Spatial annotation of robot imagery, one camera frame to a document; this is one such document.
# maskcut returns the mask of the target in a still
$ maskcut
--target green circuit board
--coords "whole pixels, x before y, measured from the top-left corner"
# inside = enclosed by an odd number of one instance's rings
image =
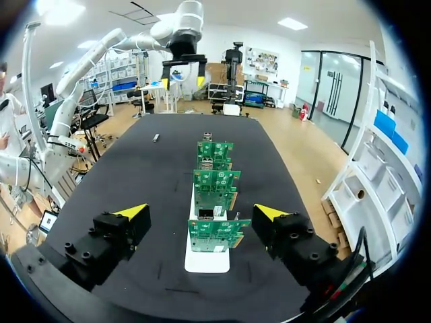
[[[191,249],[195,252],[225,252],[236,248],[244,237],[240,230],[250,223],[251,220],[189,220]]]
[[[234,148],[233,143],[197,143],[197,168],[200,170],[230,170],[232,160],[228,157]]]
[[[240,176],[240,171],[193,171],[195,215],[198,215],[200,209],[213,210],[218,207],[215,216],[222,216],[224,211],[231,210],[238,194],[233,183]]]

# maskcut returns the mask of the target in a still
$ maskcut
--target black chair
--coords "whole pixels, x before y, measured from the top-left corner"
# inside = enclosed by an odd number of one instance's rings
[[[148,94],[148,91],[143,91],[143,94],[146,96]],[[129,99],[131,98],[142,98],[141,91],[129,91],[127,92],[127,97]],[[143,107],[142,107],[142,99],[132,100],[132,105],[134,105],[137,108],[138,113],[133,116],[133,118],[141,118]],[[154,113],[154,104],[150,103],[150,101],[145,101],[145,112],[146,113]]]
[[[107,115],[109,106],[96,104],[96,102],[96,94],[92,89],[85,91],[80,101],[80,104],[84,106],[92,106],[91,108],[88,108],[91,109],[90,113],[88,111],[84,112],[86,114],[86,117],[83,118],[83,120],[81,121],[81,129],[84,131],[88,148],[90,149],[90,152],[92,153],[95,162],[98,158],[100,158],[100,153],[97,149],[96,142],[100,141],[103,144],[103,147],[106,148],[106,135],[99,135],[96,132],[96,127],[105,120],[109,119],[109,116]],[[97,113],[101,107],[106,107],[104,114]]]

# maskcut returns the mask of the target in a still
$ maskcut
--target black table surface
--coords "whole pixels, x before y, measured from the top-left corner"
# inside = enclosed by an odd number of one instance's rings
[[[94,216],[148,203],[152,228],[132,259],[121,262],[93,290],[95,295],[165,318],[287,320],[300,313],[308,291],[279,260],[272,261],[251,227],[230,251],[229,272],[184,269],[192,173],[204,132],[212,133],[213,141],[235,144],[232,169],[242,173],[234,210],[241,218],[251,218],[255,203],[307,215],[283,160],[256,120],[154,114],[134,124],[100,158],[63,207],[46,241],[63,252],[65,242],[86,234]],[[153,143],[156,133],[160,138]]]

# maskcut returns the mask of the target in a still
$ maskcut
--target glass wall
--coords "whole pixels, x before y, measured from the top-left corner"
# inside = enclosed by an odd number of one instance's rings
[[[320,52],[302,52],[295,105],[307,104],[310,108],[312,107],[319,80],[320,59]]]
[[[352,149],[364,117],[370,83],[370,59],[339,52],[302,52],[297,106],[308,104],[309,119],[346,153]],[[385,72],[383,65],[378,65]],[[375,89],[373,104],[379,104]],[[383,101],[384,89],[380,91]]]
[[[323,54],[316,106],[311,118],[339,146],[344,142],[358,98],[361,59]]]

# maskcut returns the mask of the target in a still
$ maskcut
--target white shirt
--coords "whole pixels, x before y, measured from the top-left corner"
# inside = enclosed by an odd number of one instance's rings
[[[9,99],[9,104],[0,111],[0,138],[9,135],[9,142],[5,150],[0,150],[0,154],[18,157],[26,144],[16,129],[15,116],[23,114],[26,110],[20,101],[10,93],[0,96],[0,104],[6,99]]]

